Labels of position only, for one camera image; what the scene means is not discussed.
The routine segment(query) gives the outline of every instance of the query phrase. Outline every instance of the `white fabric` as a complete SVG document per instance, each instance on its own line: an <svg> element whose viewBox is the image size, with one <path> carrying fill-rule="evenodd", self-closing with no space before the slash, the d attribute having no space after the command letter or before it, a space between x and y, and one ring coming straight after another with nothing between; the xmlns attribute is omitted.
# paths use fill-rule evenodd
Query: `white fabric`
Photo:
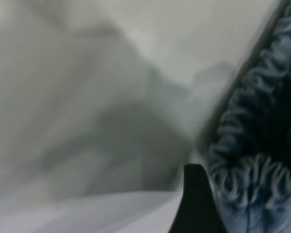
<svg viewBox="0 0 291 233"><path fill-rule="evenodd" d="M278 2L50 2L0 0L0 232L166 231L163 190Z"/></svg>

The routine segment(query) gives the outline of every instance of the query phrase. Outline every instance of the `crumpled fabric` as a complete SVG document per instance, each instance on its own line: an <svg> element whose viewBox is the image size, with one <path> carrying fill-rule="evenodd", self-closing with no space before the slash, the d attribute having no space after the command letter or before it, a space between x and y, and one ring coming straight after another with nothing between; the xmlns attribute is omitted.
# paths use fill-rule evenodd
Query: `crumpled fabric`
<svg viewBox="0 0 291 233"><path fill-rule="evenodd" d="M291 1L232 94L209 160L228 232L291 233Z"/></svg>

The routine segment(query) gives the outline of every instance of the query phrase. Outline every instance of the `white sheet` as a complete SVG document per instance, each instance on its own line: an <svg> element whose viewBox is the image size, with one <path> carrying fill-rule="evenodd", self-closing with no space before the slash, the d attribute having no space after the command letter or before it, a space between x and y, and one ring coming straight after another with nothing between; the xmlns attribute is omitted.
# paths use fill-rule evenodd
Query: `white sheet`
<svg viewBox="0 0 291 233"><path fill-rule="evenodd" d="M0 0L0 232L166 231L163 190L278 2L32 3Z"/></svg>

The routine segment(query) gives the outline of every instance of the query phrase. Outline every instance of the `blue denim fabric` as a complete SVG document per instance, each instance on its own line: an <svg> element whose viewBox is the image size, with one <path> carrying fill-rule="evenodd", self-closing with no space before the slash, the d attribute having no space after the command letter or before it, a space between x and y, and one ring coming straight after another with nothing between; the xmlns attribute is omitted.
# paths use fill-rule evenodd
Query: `blue denim fabric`
<svg viewBox="0 0 291 233"><path fill-rule="evenodd" d="M291 1L235 89L209 159L230 233L291 233Z"/></svg>

